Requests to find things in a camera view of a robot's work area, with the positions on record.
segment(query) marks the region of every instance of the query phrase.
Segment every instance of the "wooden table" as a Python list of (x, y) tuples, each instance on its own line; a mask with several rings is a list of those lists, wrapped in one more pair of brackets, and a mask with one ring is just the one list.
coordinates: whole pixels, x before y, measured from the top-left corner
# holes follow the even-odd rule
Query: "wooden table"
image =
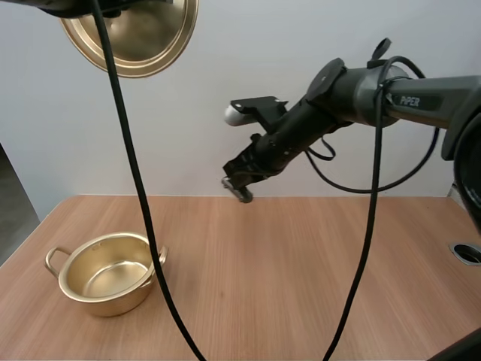
[[(165, 275), (208, 359), (318, 359), (357, 266), (367, 198), (151, 197)], [(0, 268), (2, 359), (191, 359), (158, 287), (135, 310), (97, 318), (44, 268), (109, 232), (144, 233), (131, 196), (64, 201)], [(426, 359), (481, 324), (481, 268), (458, 261), (478, 242), (450, 199), (382, 198), (373, 247), (333, 359)], [(54, 258), (58, 266), (62, 256)]]

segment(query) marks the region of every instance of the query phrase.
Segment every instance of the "black robotic arm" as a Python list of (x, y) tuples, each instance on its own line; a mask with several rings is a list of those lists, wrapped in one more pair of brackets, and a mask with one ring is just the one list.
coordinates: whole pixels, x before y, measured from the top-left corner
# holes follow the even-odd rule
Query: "black robotic arm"
[[(274, 97), (231, 102), (227, 123), (259, 122), (264, 135), (224, 165), (222, 183), (242, 202), (251, 202), (247, 186), (279, 174), (326, 133), (353, 123), (375, 126), (374, 98), (384, 61), (348, 69), (332, 60), (314, 78), (306, 94), (289, 111)], [(463, 201), (481, 232), (481, 77), (411, 79), (397, 66), (386, 77), (383, 126), (399, 119), (447, 129), (442, 157), (454, 160)]]

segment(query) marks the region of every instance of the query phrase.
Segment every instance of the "floor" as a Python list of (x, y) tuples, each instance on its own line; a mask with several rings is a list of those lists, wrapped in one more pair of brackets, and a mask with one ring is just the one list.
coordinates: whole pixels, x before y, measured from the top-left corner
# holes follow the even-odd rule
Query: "floor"
[(38, 224), (29, 197), (0, 145), (0, 265)]

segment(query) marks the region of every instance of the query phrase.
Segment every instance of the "golden pot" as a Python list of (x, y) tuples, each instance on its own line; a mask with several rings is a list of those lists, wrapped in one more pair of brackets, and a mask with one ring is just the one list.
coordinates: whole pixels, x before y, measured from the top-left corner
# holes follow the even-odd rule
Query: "golden pot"
[[(60, 269), (50, 260), (56, 251), (68, 254)], [(159, 260), (165, 263), (167, 248)], [(45, 267), (59, 279), (62, 292), (81, 303), (95, 316), (116, 316), (137, 307), (155, 283), (149, 241), (135, 233), (112, 233), (85, 243), (70, 252), (52, 248), (45, 256)]]

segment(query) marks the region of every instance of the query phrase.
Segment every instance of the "wire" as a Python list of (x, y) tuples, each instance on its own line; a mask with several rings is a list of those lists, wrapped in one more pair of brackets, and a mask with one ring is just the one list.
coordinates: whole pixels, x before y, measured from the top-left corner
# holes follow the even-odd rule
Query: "wire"
[(324, 147), (326, 147), (329, 150), (329, 153), (331, 153), (331, 156), (323, 156), (322, 154), (317, 153), (311, 147), (307, 148), (307, 152), (311, 153), (313, 156), (315, 156), (318, 159), (330, 162), (336, 157), (336, 151), (327, 141), (324, 140), (324, 136), (321, 137), (321, 142), (324, 144)]
[[(381, 168), (381, 149), (383, 146), (383, 95), (384, 95), (384, 87), (383, 83), (386, 80), (386, 75), (391, 68), (392, 64), (395, 62), (402, 62), (403, 64), (407, 65), (412, 70), (415, 68), (417, 69), (418, 73), (422, 74), (421, 71), (407, 58), (402, 56), (394, 56), (391, 59), (387, 60), (380, 72), (380, 76), (377, 82), (378, 90), (375, 99), (375, 112), (376, 112), (376, 135), (374, 141), (374, 164), (373, 164), (373, 177), (372, 177), (372, 184), (371, 184), (371, 199), (369, 201), (369, 211), (368, 211), (368, 222), (366, 225), (366, 234), (364, 239), (364, 245), (362, 247), (361, 257), (359, 259), (358, 268), (354, 275), (354, 280), (352, 281), (351, 288), (349, 290), (349, 294), (347, 296), (346, 304), (344, 305), (343, 313), (341, 314), (339, 324), (337, 326), (336, 333), (332, 339), (329, 348), (327, 349), (323, 361), (329, 361), (332, 354), (334, 353), (337, 344), (339, 343), (340, 337), (344, 331), (344, 327), (346, 326), (347, 318), (349, 316), (349, 312), (351, 311), (352, 303), (354, 302), (355, 293), (361, 283), (362, 274), (365, 270), (366, 263), (368, 262), (369, 257), (369, 250), (371, 248), (371, 241), (374, 231), (374, 221), (376, 219), (376, 206), (377, 206), (377, 195), (379, 192), (379, 179), (380, 179), (380, 168)], [(307, 157), (311, 160), (310, 154), (305, 152)]]
[(149, 203), (147, 201), (147, 194), (145, 193), (144, 184), (142, 183), (141, 172), (138, 168), (137, 158), (135, 156), (134, 144), (132, 142), (132, 135), (129, 128), (129, 120), (127, 117), (126, 107), (123, 102), (122, 91), (120, 89), (119, 77), (117, 76), (115, 62), (113, 60), (112, 48), (110, 47), (110, 40), (108, 38), (107, 29), (105, 28), (104, 17), (98, 0), (90, 0), (92, 5), (92, 13), (95, 19), (95, 25), (97, 26), (98, 36), (102, 49), (104, 51), (105, 64), (107, 65), (108, 77), (110, 79), (110, 85), (112, 87), (113, 99), (115, 101), (117, 113), (119, 115), (120, 127), (122, 129), (123, 141), (126, 146), (127, 157), (129, 158), (129, 165), (132, 171), (132, 177), (134, 178), (135, 188), (138, 194), (138, 200), (141, 204), (142, 216), (144, 217), (145, 230), (147, 232), (147, 238), (149, 239), (150, 255), (152, 256), (153, 267), (155, 269), (157, 279), (160, 284), (160, 288), (165, 298), (165, 303), (171, 312), (172, 318), (174, 318), (177, 327), (179, 328), (182, 336), (185, 338), (195, 356), (204, 361), (205, 358), (201, 351), (195, 345), (194, 340), (190, 336), (187, 328), (184, 326), (182, 319), (175, 307), (172, 300), (171, 293), (168, 289), (167, 282), (164, 277), (164, 272), (159, 261), (159, 252), (157, 251), (156, 236), (153, 230), (152, 217), (150, 216)]
[[(431, 145), (429, 146), (428, 152), (424, 155), (424, 157), (421, 159), (421, 162), (419, 162), (419, 164), (416, 167), (414, 167), (414, 169), (412, 171), (410, 171), (409, 173), (407, 173), (403, 177), (399, 178), (397, 181), (392, 182), (390, 184), (386, 184), (385, 186), (380, 187), (378, 189), (378, 191), (384, 192), (386, 190), (390, 190), (394, 187), (397, 187), (399, 184), (404, 183), (405, 181), (410, 179), (412, 176), (414, 176), (424, 166), (424, 164), (426, 164), (426, 162), (431, 158), (431, 155), (433, 154), (434, 149), (436, 148), (437, 139), (439, 138), (439, 133), (440, 133), (440, 129), (435, 128), (433, 138), (432, 138), (432, 141), (431, 141)], [(329, 178), (327, 178), (321, 172), (321, 170), (319, 169), (319, 166), (314, 162), (314, 159), (312, 158), (312, 156), (309, 153), (306, 153), (306, 156), (307, 156), (307, 159), (309, 160), (309, 163), (313, 166), (314, 171), (316, 171), (316, 173), (322, 178), (322, 180), (325, 181), (330, 186), (333, 186), (334, 188), (337, 188), (339, 190), (343, 190), (344, 192), (349, 192), (349, 193), (356, 193), (356, 194), (370, 194), (371, 193), (371, 190), (358, 190), (356, 188), (349, 188), (349, 187), (341, 186), (340, 184), (337, 184), (334, 181), (330, 180)]]
[[(410, 63), (408, 65), (408, 67), (411, 68), (411, 70), (413, 70), (414, 74), (416, 74), (416, 76), (419, 79), (423, 79), (423, 78), (426, 77), (422, 73), (422, 71), (417, 66), (415, 66), (413, 63)], [(424, 164), (426, 164), (426, 162), (431, 158), (431, 156), (434, 152), (434, 149), (436, 148), (436, 144), (437, 144), (437, 140), (439, 138), (439, 134), (440, 134), (440, 129), (434, 128), (434, 134), (433, 134), (433, 138), (431, 140), (431, 144), (428, 148), (428, 152), (421, 159), (421, 162), (419, 162), (419, 164), (416, 167), (413, 168), (412, 171), (410, 171), (409, 173), (407, 173), (403, 177), (399, 178), (397, 181), (392, 182), (390, 184), (386, 184), (385, 186), (380, 187), (378, 189), (378, 192), (385, 192), (386, 190), (390, 190), (394, 187), (397, 187), (398, 185), (404, 183), (405, 181), (410, 179), (412, 176), (414, 176), (424, 166)], [(332, 158), (325, 159), (325, 158), (323, 158), (324, 156), (321, 156), (321, 157), (316, 156), (315, 152), (313, 152), (313, 150), (311, 150), (310, 148), (309, 148), (308, 152), (310, 154), (316, 156), (316, 158), (319, 158), (321, 160), (332, 160), (336, 155), (335, 152), (333, 152), (334, 148), (330, 144), (328, 144), (323, 138), (321, 138), (321, 140), (322, 140), (322, 143), (328, 148), (328, 150), (331, 151), (331, 154), (333, 154)], [(349, 188), (349, 187), (345, 187), (345, 186), (342, 186), (340, 184), (337, 184), (334, 181), (330, 180), (329, 178), (327, 178), (321, 172), (321, 170), (319, 169), (319, 166), (314, 162), (314, 159), (312, 158), (312, 156), (310, 156), (309, 153), (306, 153), (306, 156), (307, 156), (307, 159), (309, 160), (309, 163), (314, 168), (314, 171), (316, 171), (316, 173), (322, 178), (322, 180), (325, 181), (330, 186), (332, 186), (334, 188), (337, 188), (339, 190), (343, 190), (344, 192), (348, 192), (348, 193), (355, 193), (355, 194), (370, 194), (371, 193), (372, 190), (360, 190), (360, 189), (356, 189), (356, 188)]]

